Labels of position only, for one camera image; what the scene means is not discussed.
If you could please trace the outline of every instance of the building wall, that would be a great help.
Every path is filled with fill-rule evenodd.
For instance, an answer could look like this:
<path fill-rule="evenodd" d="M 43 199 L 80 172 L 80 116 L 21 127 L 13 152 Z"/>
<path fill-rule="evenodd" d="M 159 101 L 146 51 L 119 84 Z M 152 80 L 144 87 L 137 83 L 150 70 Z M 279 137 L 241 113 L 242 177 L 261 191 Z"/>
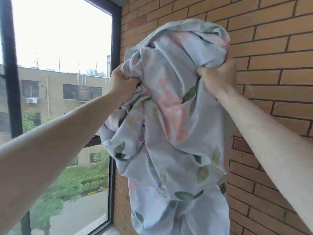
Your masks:
<path fill-rule="evenodd" d="M 83 102 L 68 100 L 63 97 L 63 84 L 77 85 L 77 74 L 19 67 L 18 76 L 20 79 L 22 115 L 32 108 L 40 113 L 41 124 L 45 123 L 47 117 L 51 117 L 52 119 L 57 118 L 84 104 Z M 29 104 L 26 102 L 26 97 L 24 97 L 22 93 L 21 80 L 39 82 L 39 98 L 37 104 Z M 102 87 L 102 94 L 105 94 L 109 89 L 110 79 L 86 76 L 86 85 Z M 0 96 L 0 112 L 8 113 L 5 94 Z M 0 145 L 8 142 L 10 139 L 9 133 L 0 133 Z M 90 162 L 90 154 L 99 152 L 101 148 L 102 146 L 98 145 L 83 149 L 78 154 L 78 165 L 88 165 Z"/>
<path fill-rule="evenodd" d="M 157 27 L 189 17 L 223 26 L 237 59 L 238 90 L 313 143 L 313 0 L 130 0 L 121 55 Z M 228 179 L 231 234 L 311 234 L 238 130 Z M 114 223 L 131 234 L 127 180 L 115 181 Z"/>

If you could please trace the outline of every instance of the forearm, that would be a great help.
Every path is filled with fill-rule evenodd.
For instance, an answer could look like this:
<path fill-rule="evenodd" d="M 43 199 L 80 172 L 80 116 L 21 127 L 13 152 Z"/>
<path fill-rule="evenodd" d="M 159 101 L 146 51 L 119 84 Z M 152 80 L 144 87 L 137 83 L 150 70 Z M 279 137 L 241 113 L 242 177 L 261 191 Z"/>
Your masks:
<path fill-rule="evenodd" d="M 0 147 L 0 234 L 6 234 L 119 107 L 109 93 Z"/>
<path fill-rule="evenodd" d="M 233 89 L 219 102 L 277 188 L 313 231 L 313 145 Z"/>

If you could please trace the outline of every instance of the curb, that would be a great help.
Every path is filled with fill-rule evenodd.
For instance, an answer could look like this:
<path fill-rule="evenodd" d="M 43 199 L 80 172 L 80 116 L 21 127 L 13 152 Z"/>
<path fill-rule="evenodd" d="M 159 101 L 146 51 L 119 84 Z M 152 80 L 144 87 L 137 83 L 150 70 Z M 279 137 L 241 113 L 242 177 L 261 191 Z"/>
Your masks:
<path fill-rule="evenodd" d="M 97 190 L 97 191 L 89 192 L 89 193 L 86 193 L 86 194 L 81 194 L 81 195 L 79 195 L 79 196 L 76 196 L 76 198 L 80 198 L 80 197 L 83 197 L 83 196 L 93 195 L 93 194 L 95 194 L 95 193 L 102 192 L 102 191 L 106 191 L 106 190 L 108 190 L 108 188 L 107 188 L 107 189 L 103 189 L 103 190 Z"/>

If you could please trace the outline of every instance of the brick wall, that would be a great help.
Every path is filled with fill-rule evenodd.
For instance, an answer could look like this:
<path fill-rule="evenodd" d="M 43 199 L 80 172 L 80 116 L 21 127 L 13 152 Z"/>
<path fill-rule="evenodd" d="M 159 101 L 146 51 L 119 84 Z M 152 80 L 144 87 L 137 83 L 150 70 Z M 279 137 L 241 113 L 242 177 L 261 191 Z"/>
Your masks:
<path fill-rule="evenodd" d="M 313 0 L 131 0 L 122 15 L 121 62 L 126 49 L 169 21 L 196 17 L 223 26 L 238 90 L 313 143 Z M 232 150 L 231 234 L 311 234 L 238 130 Z M 127 181 L 117 175 L 115 186 L 115 225 L 131 234 Z"/>

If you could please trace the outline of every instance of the hand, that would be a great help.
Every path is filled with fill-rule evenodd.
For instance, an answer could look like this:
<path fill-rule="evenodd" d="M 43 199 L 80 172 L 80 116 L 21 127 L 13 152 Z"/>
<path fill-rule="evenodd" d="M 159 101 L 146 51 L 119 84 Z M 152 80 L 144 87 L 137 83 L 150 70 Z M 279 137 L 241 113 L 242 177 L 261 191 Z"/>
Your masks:
<path fill-rule="evenodd" d="M 208 91 L 219 101 L 227 92 L 235 90 L 237 85 L 237 66 L 235 60 L 227 53 L 222 66 L 216 69 L 199 67 L 198 75 L 203 77 Z"/>
<path fill-rule="evenodd" d="M 115 96 L 119 106 L 131 99 L 139 83 L 138 77 L 131 77 L 130 79 L 125 78 L 120 70 L 121 66 L 122 65 L 118 66 L 112 71 L 111 89 L 109 91 Z"/>

